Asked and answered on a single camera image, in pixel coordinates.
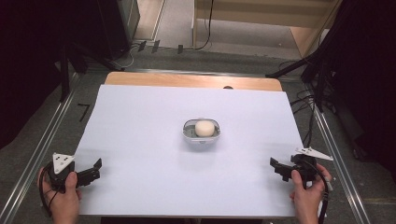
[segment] person's right hand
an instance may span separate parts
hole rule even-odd
[[[76,172],[71,172],[64,183],[65,193],[56,193],[52,190],[50,183],[43,180],[43,192],[45,193],[45,198],[47,203],[53,198],[49,205],[49,209],[52,212],[53,223],[55,224],[75,224],[78,221],[78,209],[79,200],[81,199],[81,193],[76,190],[77,184],[77,174]]]
[[[332,179],[324,166],[317,164],[317,168],[326,178]],[[303,180],[296,170],[291,172],[291,179],[294,183],[294,192],[290,197],[294,201],[297,219],[301,224],[318,224],[318,206],[324,190],[323,181],[318,178],[310,188],[304,189]]]

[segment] black cable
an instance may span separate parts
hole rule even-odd
[[[329,186],[327,186],[327,182],[326,179],[324,178],[323,173],[319,171],[317,167],[315,167],[313,164],[309,163],[308,161],[305,160],[300,160],[300,161],[304,162],[305,164],[309,165],[312,169],[314,169],[320,176],[320,179],[323,181],[324,194],[323,194],[322,207],[320,209],[320,215],[318,218],[318,224],[323,224],[324,216],[326,215],[327,205],[329,203]]]
[[[203,46],[201,46],[200,48],[198,48],[198,49],[195,49],[195,48],[188,48],[188,49],[195,49],[195,50],[203,49],[203,48],[207,45],[207,43],[209,42],[209,39],[210,39],[210,24],[212,23],[213,2],[214,2],[214,0],[212,0],[212,5],[210,6],[210,14],[209,14],[209,34],[207,35],[206,43],[205,43]]]
[[[61,188],[61,186],[59,186],[56,191],[55,194],[52,196],[52,198],[49,200],[49,210],[50,210],[50,204],[52,203],[53,199],[55,198],[55,196],[58,194],[59,189]]]
[[[46,198],[44,197],[44,192],[43,192],[44,175],[50,169],[50,167],[52,167],[51,162],[49,164],[47,164],[47,166],[45,166],[43,168],[43,170],[41,171],[40,178],[38,180],[39,181],[38,191],[40,193],[40,199],[41,199],[41,203],[43,204],[44,209],[46,210],[49,217],[52,217],[52,212],[50,211],[50,208],[47,206]]]
[[[314,115],[315,115],[315,103],[312,106],[312,114],[311,114],[311,119],[309,120],[309,138],[308,138],[308,143],[306,144],[306,147],[309,147],[311,145],[311,140],[312,140],[312,129],[314,125]]]
[[[293,60],[293,61],[285,61],[285,62],[283,62],[283,63],[280,63],[278,66],[277,66],[277,69],[280,71],[281,69],[280,69],[280,67],[283,65],[283,64],[285,64],[285,63],[296,63],[297,61],[295,61],[295,60]]]
[[[297,114],[298,112],[306,109],[307,107],[311,106],[312,103],[305,103],[301,105],[297,110],[293,111],[293,115]]]

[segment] finger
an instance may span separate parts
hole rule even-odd
[[[303,180],[301,179],[300,173],[298,171],[291,171],[291,179],[293,180],[294,190],[303,190]]]
[[[327,171],[326,167],[320,165],[317,163],[317,169],[327,177],[327,179],[330,181],[332,179],[332,175],[330,175],[329,171]]]
[[[64,183],[65,186],[65,194],[76,193],[76,184],[77,184],[77,174],[76,172],[71,172]]]

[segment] white table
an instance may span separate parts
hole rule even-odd
[[[219,141],[193,147],[188,119],[215,119]],[[270,166],[302,147],[285,92],[104,85],[76,152],[102,158],[80,213],[130,217],[292,217],[291,183]]]

